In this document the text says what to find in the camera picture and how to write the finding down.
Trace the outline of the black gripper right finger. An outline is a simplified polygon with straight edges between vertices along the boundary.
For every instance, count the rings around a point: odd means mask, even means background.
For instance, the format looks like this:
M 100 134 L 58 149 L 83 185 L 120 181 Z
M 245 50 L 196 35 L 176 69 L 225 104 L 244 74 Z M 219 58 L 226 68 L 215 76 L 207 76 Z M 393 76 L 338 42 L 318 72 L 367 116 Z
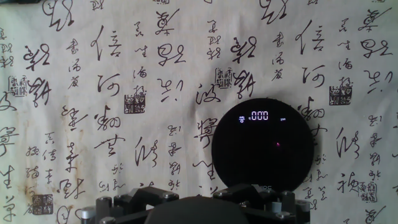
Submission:
M 291 191 L 238 184 L 213 193 L 213 198 L 238 205 L 249 223 L 311 223 L 310 202 L 297 199 Z

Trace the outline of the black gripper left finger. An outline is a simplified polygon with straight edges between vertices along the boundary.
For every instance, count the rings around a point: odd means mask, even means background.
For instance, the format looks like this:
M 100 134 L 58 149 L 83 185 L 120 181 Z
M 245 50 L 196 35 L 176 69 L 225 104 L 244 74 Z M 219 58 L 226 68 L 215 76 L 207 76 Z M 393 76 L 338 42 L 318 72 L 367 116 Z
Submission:
M 153 186 L 134 188 L 128 194 L 102 196 L 95 204 L 81 209 L 81 224 L 144 223 L 147 206 L 157 206 L 179 199 L 179 194 Z

